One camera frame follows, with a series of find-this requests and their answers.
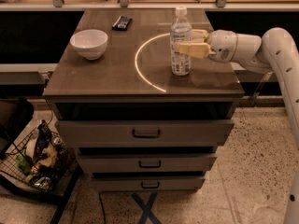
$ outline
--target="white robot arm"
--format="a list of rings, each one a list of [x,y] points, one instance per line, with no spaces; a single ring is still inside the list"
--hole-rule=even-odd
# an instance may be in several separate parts
[[[179,52],[198,58],[207,56],[215,62],[236,62],[252,72],[276,74],[299,148],[299,54],[292,36],[281,28],[270,29],[262,38],[223,30],[211,34],[198,32],[202,34],[201,41],[181,44]],[[295,224],[298,220],[299,172],[292,184],[284,224]]]

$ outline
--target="white bowl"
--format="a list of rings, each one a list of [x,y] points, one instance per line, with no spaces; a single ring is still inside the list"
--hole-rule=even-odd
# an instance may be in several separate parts
[[[108,36],[96,29],[89,29],[72,35],[70,44],[82,57],[95,60],[106,51]]]

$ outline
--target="water bottle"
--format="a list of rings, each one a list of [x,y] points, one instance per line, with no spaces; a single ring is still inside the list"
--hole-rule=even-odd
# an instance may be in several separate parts
[[[187,8],[176,7],[176,19],[171,25],[170,50],[172,72],[178,76],[189,74],[191,69],[191,57],[175,51],[177,42],[190,41],[192,38],[192,27],[187,20]]]

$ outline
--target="blue tape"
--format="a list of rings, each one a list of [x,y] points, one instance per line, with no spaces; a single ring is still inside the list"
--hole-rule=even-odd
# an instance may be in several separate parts
[[[135,200],[135,202],[137,202],[137,204],[143,210],[142,216],[138,224],[145,224],[148,218],[151,220],[153,224],[162,224],[161,221],[158,220],[158,218],[150,210],[151,207],[153,206],[153,203],[155,202],[157,194],[158,193],[156,192],[151,193],[147,204],[144,204],[143,200],[138,196],[137,193],[132,194],[132,198]]]

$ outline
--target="table top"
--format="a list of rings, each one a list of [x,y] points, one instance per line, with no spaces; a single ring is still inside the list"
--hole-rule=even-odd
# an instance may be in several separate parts
[[[87,27],[108,34],[107,50],[99,59],[88,61],[68,46],[44,95],[83,98],[243,96],[243,89],[229,63],[192,58],[192,69],[187,76],[172,73],[169,31],[174,13],[171,8],[86,10]],[[127,31],[111,28],[120,15],[132,18]],[[188,9],[188,20],[193,29],[212,31],[202,9]]]

